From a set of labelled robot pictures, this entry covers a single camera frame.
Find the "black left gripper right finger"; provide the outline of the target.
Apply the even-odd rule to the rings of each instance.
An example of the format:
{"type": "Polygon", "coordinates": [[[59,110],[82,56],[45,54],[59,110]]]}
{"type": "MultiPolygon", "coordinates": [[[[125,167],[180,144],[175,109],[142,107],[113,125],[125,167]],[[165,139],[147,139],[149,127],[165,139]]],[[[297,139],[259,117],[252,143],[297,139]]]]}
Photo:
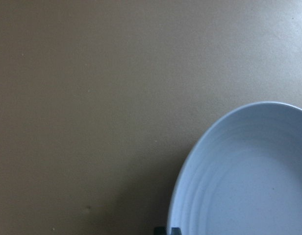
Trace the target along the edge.
{"type": "Polygon", "coordinates": [[[171,228],[171,235],[181,235],[181,229],[178,227],[171,228]]]}

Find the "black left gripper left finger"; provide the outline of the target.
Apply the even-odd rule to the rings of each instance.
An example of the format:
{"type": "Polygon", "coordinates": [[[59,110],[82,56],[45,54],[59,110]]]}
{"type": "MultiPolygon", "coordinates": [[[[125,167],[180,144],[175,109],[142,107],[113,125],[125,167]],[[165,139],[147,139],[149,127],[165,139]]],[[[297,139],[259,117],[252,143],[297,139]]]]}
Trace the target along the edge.
{"type": "Polygon", "coordinates": [[[166,235],[165,227],[155,227],[153,230],[153,235],[166,235]]]}

